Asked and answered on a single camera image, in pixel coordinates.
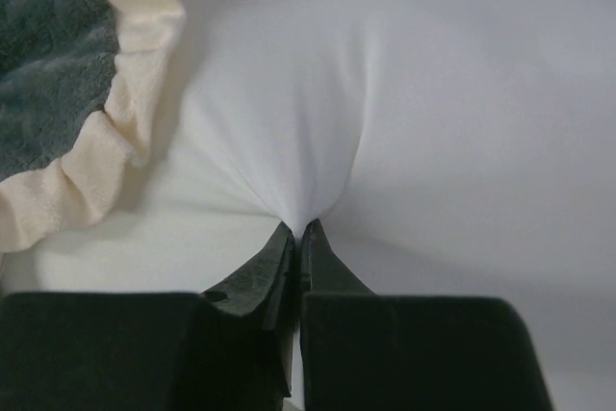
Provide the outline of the grey plush pillowcase cream ruffle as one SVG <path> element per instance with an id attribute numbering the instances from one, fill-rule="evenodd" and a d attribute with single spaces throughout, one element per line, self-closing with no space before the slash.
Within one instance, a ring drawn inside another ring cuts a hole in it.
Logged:
<path id="1" fill-rule="evenodd" d="M 1 0 L 1 250 L 101 220 L 152 122 L 179 0 Z"/>

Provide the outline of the white pillow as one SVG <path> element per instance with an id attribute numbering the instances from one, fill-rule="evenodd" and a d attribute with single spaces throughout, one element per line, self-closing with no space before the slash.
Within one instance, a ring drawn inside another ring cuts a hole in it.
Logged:
<path id="1" fill-rule="evenodd" d="M 510 301 L 555 407 L 614 408 L 615 0 L 180 1 L 148 166 L 5 291 L 196 292 L 319 218 L 373 290 Z"/>

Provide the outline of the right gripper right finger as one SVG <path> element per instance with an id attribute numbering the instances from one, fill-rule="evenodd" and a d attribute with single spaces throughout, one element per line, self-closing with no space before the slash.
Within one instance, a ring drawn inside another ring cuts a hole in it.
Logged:
<path id="1" fill-rule="evenodd" d="M 309 410 L 552 408 L 521 316 L 499 298 L 379 295 L 305 229 L 299 282 Z"/>

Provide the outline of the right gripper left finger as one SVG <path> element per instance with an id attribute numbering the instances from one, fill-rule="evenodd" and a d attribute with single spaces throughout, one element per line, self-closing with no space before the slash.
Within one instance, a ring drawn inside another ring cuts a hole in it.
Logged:
<path id="1" fill-rule="evenodd" d="M 291 393 L 295 240 L 285 225 L 197 293 L 1 301 L 5 410 L 279 410 Z"/>

